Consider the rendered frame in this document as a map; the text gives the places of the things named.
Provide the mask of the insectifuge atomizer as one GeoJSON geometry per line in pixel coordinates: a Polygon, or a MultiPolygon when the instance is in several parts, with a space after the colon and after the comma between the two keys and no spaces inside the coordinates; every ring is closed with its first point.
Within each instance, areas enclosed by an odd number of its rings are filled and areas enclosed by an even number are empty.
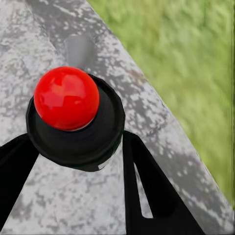
{"type": "Polygon", "coordinates": [[[83,36],[65,41],[69,66],[47,71],[26,112],[26,129],[39,153],[54,163],[96,172],[110,163],[123,138],[121,98],[103,79],[84,72],[97,46],[83,36]]]}

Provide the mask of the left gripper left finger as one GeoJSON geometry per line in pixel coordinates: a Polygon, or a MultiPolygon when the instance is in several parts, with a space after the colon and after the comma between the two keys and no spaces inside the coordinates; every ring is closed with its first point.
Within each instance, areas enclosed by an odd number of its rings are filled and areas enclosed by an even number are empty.
{"type": "Polygon", "coordinates": [[[0,147],[0,232],[38,156],[28,133],[0,147]]]}

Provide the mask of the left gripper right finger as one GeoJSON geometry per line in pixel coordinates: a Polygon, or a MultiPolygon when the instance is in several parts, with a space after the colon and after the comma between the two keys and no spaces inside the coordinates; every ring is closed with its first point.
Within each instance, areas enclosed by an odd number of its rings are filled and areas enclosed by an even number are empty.
{"type": "Polygon", "coordinates": [[[141,138],[123,132],[126,235],[205,235],[141,138]],[[153,218],[142,216],[134,163],[153,218]]]}

